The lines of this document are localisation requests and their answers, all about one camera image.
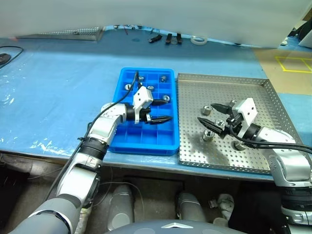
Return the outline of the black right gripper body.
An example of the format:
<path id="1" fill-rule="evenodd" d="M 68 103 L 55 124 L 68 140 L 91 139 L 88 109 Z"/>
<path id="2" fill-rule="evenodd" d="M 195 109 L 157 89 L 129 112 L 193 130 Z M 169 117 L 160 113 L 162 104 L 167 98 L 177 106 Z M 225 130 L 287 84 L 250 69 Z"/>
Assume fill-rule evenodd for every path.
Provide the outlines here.
<path id="1" fill-rule="evenodd" d="M 226 113 L 229 117 L 226 119 L 227 124 L 224 127 L 224 132 L 226 135 L 232 137 L 238 137 L 240 130 L 242 129 L 242 121 L 244 117 L 241 113 L 233 114 L 230 112 Z"/>

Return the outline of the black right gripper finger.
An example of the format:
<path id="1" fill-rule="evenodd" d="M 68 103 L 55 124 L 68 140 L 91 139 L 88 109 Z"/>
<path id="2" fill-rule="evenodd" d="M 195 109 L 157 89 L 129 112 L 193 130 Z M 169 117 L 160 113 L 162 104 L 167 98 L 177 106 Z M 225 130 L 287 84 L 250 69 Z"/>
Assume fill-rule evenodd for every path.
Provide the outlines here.
<path id="1" fill-rule="evenodd" d="M 226 132 L 221 127 L 219 127 L 215 123 L 213 123 L 212 121 L 210 121 L 206 118 L 202 118 L 202 117 L 197 117 L 197 119 L 205 128 L 214 132 L 219 137 L 225 137 L 226 136 Z"/>
<path id="2" fill-rule="evenodd" d="M 232 115 L 233 114 L 231 106 L 220 104 L 220 103 L 212 103 L 211 106 L 215 110 L 217 110 L 218 112 L 223 113 L 225 115 Z"/>

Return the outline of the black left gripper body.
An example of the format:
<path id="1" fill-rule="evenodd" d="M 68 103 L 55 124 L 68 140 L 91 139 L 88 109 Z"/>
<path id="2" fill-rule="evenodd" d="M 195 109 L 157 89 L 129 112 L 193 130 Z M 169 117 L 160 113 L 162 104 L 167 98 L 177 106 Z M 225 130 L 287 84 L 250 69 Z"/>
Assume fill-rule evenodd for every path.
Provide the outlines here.
<path id="1" fill-rule="evenodd" d="M 140 110 L 140 121 L 144 121 L 145 123 L 152 123 L 152 117 L 150 115 L 151 107 L 142 108 Z"/>

